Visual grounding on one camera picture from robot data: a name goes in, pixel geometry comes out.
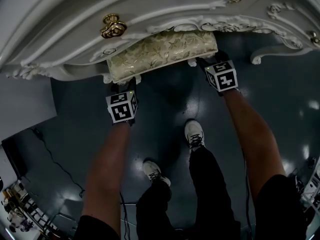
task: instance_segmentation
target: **gold fabric pattern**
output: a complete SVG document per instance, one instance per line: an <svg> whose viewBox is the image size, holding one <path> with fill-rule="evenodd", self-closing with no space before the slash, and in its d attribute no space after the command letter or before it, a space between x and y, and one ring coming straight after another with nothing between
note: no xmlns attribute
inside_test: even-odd
<svg viewBox="0 0 320 240"><path fill-rule="evenodd" d="M218 51L213 32L164 31L149 36L107 60L114 82L166 65Z"/></svg>

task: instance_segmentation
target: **shoe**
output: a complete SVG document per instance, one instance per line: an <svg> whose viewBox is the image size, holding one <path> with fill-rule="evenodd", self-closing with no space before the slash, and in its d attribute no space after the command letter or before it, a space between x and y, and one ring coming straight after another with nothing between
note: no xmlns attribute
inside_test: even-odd
<svg viewBox="0 0 320 240"><path fill-rule="evenodd" d="M200 147L205 147L204 131L196 120L188 120L185 123L184 135L188 141L190 153Z"/></svg>
<svg viewBox="0 0 320 240"><path fill-rule="evenodd" d="M160 180L167 183L168 186L170 187L171 185L170 179L162 176L160 167L155 162L151 162L151 161L143 162L143 171L145 175L148 176L151 182Z"/></svg>

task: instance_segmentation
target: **dark glossy floor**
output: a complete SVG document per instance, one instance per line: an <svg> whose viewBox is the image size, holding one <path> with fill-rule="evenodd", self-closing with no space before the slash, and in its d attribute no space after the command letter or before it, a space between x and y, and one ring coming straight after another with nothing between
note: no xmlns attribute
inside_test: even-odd
<svg viewBox="0 0 320 240"><path fill-rule="evenodd" d="M262 58L261 65L252 65L249 57L254 50L262 44L275 43L271 35L217 33L216 38L218 48L234 62L243 95L273 130L286 172L301 168L309 156L318 157L320 54L269 56ZM58 116L37 126L54 158L82 186L89 164L111 127L105 88L102 77L74 82L52 80ZM206 82L204 73L186 62L146 73L137 86L137 97L139 108L122 184L125 201L136 202L150 186L142 163L152 158L172 182L167 211L172 225L193 225L197 197L189 174L183 126L187 119L195 118L203 127L206 147L224 174L235 219L245 230L246 185L241 147L224 100ZM30 130L17 134L15 140L28 167L29 181L23 182L38 206L51 216L61 212L78 220L82 209L80 189L51 162L44 145ZM214 178L208 188L215 188ZM134 224L135 209L127 207L128 219ZM252 203L249 214L254 224ZM64 226L68 231L70 225ZM134 226L131 239L137 239Z"/></svg>

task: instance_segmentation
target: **wire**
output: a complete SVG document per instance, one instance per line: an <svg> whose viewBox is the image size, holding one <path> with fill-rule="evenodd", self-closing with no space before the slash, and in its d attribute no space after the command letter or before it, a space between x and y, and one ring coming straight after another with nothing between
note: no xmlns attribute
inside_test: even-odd
<svg viewBox="0 0 320 240"><path fill-rule="evenodd" d="M126 203L125 203L125 200L124 200L124 196L122 195L121 189L120 189L120 197L121 197L122 206L123 206L123 210L124 210L124 220L123 220L124 221L124 227L125 227L124 239L127 240L127 236L128 236L128 240L131 240L130 239L130 226L129 226L129 222L128 222L127 208L126 208Z"/></svg>
<svg viewBox="0 0 320 240"><path fill-rule="evenodd" d="M136 202L121 202L120 205L125 205L125 206L136 206L137 203Z"/></svg>
<svg viewBox="0 0 320 240"><path fill-rule="evenodd" d="M240 230L244 230L244 229L246 229L246 228L248 228L248 227L249 227L249 225L243 226L243 227L240 228Z"/></svg>
<svg viewBox="0 0 320 240"><path fill-rule="evenodd" d="M61 170L64 171L64 172L70 177L70 179L71 179L71 181L73 182L73 184L77 185L77 186L81 189L81 192L79 193L79 196L80 196L81 198L83 198L83 193L84 193L86 190L85 190L82 186L80 186L78 183L76 183L76 182L74 181L74 178L72 177L72 175L70 174L70 172L68 172L66 169L64 169L64 168L62 167L62 165L61 165L60 163L58 163L58 162L56 162L56 161L54 160L54 157L53 157L53 155L52 155L52 152L51 152L50 149L47 147L47 144L46 144L46 142L45 142L45 140L44 140L44 135L42 134L42 132L40 132L37 128L34 128L34 129L28 128L28 129L30 129L30 130L34 133L34 135L35 135L40 141L43 142L45 149L46 149L46 150L48 151L48 153L50 154L50 158L51 158L52 162L53 162L55 165L59 166L59 167L61 168Z"/></svg>
<svg viewBox="0 0 320 240"><path fill-rule="evenodd" d="M245 202L245 215L246 215L246 222L248 224L249 228L249 236L250 239L252 240L252 228L251 228L251 223L250 223L250 218L249 218L249 200L250 200L250 191L249 191L249 180L248 180L248 168L247 168L247 163L245 160L245 153L244 150L242 149L242 155L243 155L243 161L244 161L244 169L245 169L245 186L246 186L246 202Z"/></svg>
<svg viewBox="0 0 320 240"><path fill-rule="evenodd" d="M129 221L125 221L124 219L120 219L120 221L122 221L122 222L125 222L125 223L129 223L130 225L132 225L132 226L134 226L134 227L137 227L137 225L135 225L135 224L133 224L133 223L131 223L131 222L129 222Z"/></svg>

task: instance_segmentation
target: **white ornate dresser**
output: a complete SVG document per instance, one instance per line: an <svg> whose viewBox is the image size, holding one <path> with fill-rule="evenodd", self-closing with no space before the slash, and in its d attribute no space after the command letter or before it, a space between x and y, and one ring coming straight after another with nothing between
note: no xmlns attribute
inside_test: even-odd
<svg viewBox="0 0 320 240"><path fill-rule="evenodd" d="M0 0L0 19L0 71L25 79L105 74L101 62L167 30L275 35L253 64L320 49L320 0Z"/></svg>

